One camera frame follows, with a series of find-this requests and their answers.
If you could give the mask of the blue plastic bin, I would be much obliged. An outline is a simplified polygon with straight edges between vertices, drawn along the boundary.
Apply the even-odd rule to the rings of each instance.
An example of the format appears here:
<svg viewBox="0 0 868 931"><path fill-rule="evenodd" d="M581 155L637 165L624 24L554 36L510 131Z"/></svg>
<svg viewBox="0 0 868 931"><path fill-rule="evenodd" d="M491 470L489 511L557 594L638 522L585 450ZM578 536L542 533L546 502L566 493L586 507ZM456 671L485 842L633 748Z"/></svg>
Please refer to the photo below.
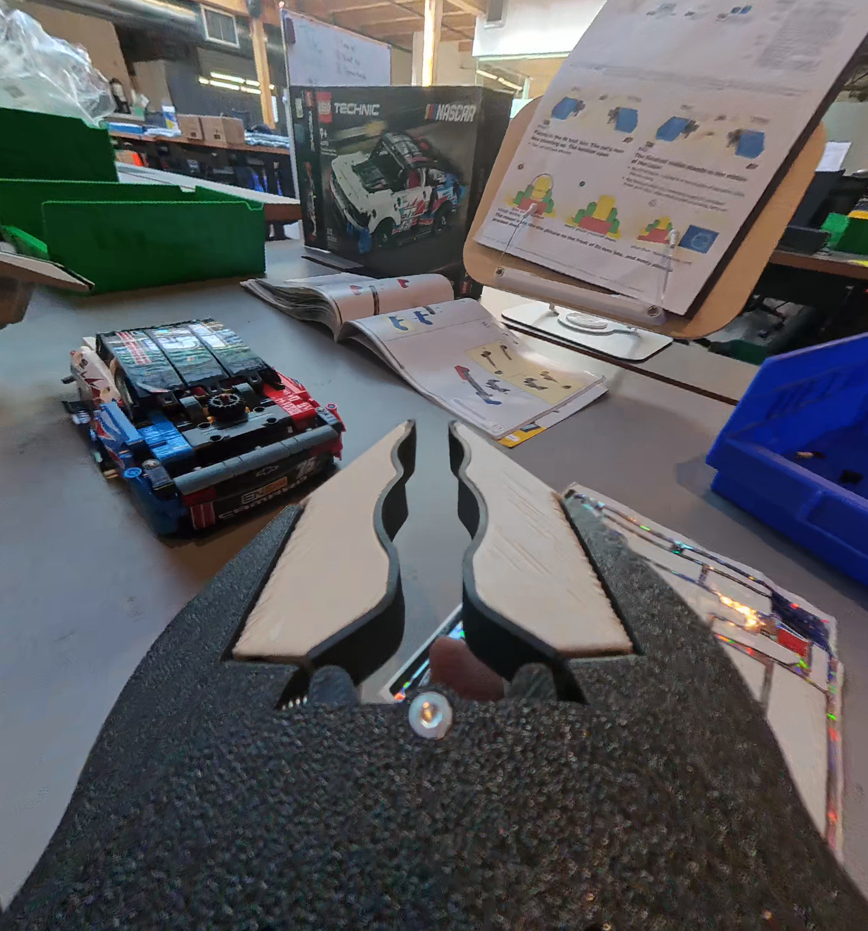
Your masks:
<svg viewBox="0 0 868 931"><path fill-rule="evenodd" d="M868 332L768 358L706 462L716 494L868 588Z"/></svg>

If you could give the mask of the printed instruction sheet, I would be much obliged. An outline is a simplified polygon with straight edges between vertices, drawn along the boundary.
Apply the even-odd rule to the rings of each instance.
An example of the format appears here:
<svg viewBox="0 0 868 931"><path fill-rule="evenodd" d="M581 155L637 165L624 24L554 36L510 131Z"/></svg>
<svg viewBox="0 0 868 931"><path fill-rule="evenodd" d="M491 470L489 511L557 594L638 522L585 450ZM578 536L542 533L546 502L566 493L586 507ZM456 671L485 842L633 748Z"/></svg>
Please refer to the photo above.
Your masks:
<svg viewBox="0 0 868 931"><path fill-rule="evenodd" d="M684 316L868 41L868 1L605 2L475 240Z"/></svg>

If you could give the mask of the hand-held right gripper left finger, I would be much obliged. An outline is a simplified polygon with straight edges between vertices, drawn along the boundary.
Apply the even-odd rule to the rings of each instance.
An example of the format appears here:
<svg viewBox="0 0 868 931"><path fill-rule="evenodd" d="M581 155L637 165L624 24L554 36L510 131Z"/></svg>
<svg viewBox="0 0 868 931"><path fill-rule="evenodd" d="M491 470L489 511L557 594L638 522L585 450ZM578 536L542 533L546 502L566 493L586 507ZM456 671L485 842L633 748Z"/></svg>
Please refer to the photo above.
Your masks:
<svg viewBox="0 0 868 931"><path fill-rule="evenodd" d="M417 425L399 424L302 502L231 657L368 680L397 652L405 608L394 540L408 518Z"/></svg>

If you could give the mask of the holographic sticker sheet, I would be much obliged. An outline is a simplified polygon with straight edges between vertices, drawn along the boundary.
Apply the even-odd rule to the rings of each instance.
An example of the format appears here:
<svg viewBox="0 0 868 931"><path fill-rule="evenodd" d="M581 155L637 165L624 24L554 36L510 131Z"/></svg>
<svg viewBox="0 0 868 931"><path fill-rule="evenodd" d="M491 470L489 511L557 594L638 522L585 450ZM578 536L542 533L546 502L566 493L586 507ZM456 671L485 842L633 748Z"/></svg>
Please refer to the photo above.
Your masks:
<svg viewBox="0 0 868 931"><path fill-rule="evenodd" d="M742 562L612 498L569 491L696 613L761 706L816 827L844 859L843 686L837 623Z"/></svg>

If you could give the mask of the wooden-edged table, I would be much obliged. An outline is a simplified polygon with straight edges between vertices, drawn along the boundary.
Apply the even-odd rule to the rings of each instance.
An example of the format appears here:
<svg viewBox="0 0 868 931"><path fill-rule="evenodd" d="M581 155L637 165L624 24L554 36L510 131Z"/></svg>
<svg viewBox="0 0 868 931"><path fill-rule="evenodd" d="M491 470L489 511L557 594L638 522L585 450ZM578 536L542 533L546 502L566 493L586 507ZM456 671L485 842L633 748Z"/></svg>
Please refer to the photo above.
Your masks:
<svg viewBox="0 0 868 931"><path fill-rule="evenodd" d="M192 191L204 189L230 194L257 203L263 208L265 221L269 228L278 227L284 229L287 225L298 223L302 216L300 203L293 197L254 191L217 181L199 179L164 170L138 167L124 163L117 163L115 167L117 178L121 182L131 184L164 184Z"/></svg>

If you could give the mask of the toy brick race car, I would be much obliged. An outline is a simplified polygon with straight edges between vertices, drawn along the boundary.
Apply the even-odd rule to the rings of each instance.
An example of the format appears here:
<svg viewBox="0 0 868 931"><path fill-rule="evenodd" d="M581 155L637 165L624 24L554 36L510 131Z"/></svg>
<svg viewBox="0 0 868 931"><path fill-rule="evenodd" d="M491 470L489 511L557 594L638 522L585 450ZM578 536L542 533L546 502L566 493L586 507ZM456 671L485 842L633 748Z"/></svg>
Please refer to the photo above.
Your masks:
<svg viewBox="0 0 868 931"><path fill-rule="evenodd" d="M336 406L218 320L100 332L69 369L79 399L66 411L159 537L215 532L327 477L342 456Z"/></svg>

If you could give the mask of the grey desk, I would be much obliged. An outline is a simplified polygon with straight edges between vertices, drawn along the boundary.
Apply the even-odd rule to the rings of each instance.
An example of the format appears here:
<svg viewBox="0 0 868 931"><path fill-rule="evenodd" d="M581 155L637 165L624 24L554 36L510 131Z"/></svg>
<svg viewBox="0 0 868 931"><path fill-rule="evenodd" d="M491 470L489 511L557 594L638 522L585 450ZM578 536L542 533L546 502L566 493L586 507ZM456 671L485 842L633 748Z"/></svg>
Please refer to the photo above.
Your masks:
<svg viewBox="0 0 868 931"><path fill-rule="evenodd" d="M42 290L0 332L0 896L43 851L124 683L164 626L276 513L185 545L157 539L91 462L65 417L61 380L87 335L212 317L301 380L347 425L344 463L399 422L417 422L410 515L396 545L408 617L380 690L460 599L461 549L448 414L355 343L289 320L234 282L79 299ZM765 573L838 623L846 668L846 867L868 897L868 590L755 522L709 488L705 456L731 405L570 354L607 394L510 456L554 489L580 483Z"/></svg>

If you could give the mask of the cardboard boxes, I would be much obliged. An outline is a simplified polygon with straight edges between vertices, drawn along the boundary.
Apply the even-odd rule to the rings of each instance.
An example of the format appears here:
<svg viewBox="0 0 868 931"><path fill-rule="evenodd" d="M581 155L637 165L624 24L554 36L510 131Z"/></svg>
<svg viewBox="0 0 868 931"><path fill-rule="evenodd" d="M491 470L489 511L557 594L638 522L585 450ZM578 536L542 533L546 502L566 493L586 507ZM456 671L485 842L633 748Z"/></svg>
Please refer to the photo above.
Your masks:
<svg viewBox="0 0 868 931"><path fill-rule="evenodd" d="M185 112L178 112L176 116L181 136L188 142L223 146L246 144L245 126L238 118Z"/></svg>

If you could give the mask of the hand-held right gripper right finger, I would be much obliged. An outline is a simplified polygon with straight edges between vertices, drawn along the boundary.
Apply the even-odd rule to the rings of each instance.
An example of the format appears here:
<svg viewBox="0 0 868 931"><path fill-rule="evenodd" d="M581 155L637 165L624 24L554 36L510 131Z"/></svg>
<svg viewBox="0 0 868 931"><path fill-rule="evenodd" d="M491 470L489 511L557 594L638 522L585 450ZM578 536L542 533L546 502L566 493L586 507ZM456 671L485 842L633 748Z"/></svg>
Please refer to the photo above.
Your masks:
<svg viewBox="0 0 868 931"><path fill-rule="evenodd" d="M462 621L474 655L506 681L545 664L623 658L634 644L563 498L471 428L448 428L457 511L470 541Z"/></svg>

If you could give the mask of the adjoining white desk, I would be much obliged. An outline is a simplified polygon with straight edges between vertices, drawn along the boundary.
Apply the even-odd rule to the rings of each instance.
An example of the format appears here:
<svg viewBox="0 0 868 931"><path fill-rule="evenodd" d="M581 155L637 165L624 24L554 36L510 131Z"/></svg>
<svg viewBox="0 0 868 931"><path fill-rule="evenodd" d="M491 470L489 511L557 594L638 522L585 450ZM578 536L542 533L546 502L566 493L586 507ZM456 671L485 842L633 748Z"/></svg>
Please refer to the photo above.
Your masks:
<svg viewBox="0 0 868 931"><path fill-rule="evenodd" d="M628 323L594 318L589 325L574 327L569 318L577 313L572 309L493 288L485 288L480 300L507 328L543 351L558 346L730 405L743 397L756 373L753 365L712 354L698 343Z"/></svg>

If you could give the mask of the clear plastic bag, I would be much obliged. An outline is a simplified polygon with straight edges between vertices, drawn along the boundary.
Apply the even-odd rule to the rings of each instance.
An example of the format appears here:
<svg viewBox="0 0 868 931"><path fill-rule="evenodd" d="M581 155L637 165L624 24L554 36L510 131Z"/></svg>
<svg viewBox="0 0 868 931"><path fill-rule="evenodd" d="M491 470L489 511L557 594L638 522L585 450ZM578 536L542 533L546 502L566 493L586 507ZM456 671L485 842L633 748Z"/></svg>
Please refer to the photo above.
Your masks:
<svg viewBox="0 0 868 931"><path fill-rule="evenodd" d="M84 48L0 2L0 108L75 117L97 127L115 101Z"/></svg>

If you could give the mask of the person's right hand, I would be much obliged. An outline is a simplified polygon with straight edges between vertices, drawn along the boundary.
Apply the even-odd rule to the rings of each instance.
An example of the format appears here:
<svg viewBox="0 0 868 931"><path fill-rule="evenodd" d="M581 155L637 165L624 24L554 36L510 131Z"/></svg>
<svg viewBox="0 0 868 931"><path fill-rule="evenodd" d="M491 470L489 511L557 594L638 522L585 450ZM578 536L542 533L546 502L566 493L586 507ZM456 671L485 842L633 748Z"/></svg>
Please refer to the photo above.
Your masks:
<svg viewBox="0 0 868 931"><path fill-rule="evenodd" d="M429 646L429 682L463 699L496 702L506 694L505 681L479 658L465 640L439 637Z"/></svg>

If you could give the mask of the whiteboard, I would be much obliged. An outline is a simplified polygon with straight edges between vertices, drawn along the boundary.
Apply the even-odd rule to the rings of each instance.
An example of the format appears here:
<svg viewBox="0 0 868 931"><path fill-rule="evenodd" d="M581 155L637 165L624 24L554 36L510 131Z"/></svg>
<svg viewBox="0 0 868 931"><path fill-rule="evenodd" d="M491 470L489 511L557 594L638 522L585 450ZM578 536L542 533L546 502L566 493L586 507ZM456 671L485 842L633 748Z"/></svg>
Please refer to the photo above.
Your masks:
<svg viewBox="0 0 868 931"><path fill-rule="evenodd" d="M387 87L391 47L356 32L280 9L287 85Z"/></svg>

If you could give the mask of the black toy car box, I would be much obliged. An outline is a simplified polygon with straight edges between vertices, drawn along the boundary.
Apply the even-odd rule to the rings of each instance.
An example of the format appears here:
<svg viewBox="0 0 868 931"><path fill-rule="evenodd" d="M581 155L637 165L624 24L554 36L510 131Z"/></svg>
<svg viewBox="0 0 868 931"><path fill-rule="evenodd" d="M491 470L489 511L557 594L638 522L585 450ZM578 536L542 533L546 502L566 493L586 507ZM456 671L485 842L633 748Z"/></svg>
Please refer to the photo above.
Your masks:
<svg viewBox="0 0 868 931"><path fill-rule="evenodd" d="M479 297L464 245L512 101L474 86L293 86L305 247L341 271L441 273L456 297Z"/></svg>

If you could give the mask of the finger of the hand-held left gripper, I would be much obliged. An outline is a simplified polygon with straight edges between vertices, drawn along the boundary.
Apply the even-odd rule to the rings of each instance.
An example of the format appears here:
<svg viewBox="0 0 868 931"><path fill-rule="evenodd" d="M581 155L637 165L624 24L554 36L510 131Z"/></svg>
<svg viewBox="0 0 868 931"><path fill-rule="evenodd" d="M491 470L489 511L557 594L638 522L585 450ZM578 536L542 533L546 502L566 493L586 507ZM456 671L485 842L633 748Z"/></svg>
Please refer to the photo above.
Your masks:
<svg viewBox="0 0 868 931"><path fill-rule="evenodd" d="M34 259L6 250L0 250L0 278L85 294L92 292L94 288L89 279L55 262Z"/></svg>

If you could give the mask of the open instruction booklet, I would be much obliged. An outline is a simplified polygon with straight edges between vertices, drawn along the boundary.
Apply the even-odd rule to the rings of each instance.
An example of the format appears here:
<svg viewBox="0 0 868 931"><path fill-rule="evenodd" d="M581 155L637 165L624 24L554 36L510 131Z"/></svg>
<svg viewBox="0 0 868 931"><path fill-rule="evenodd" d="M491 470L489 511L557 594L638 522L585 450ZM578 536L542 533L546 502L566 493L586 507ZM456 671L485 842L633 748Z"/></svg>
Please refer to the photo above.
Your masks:
<svg viewBox="0 0 868 931"><path fill-rule="evenodd" d="M423 397L507 448L607 393L602 375L539 354L477 300L455 299L442 274L370 278L331 273L242 287L335 342L373 352Z"/></svg>

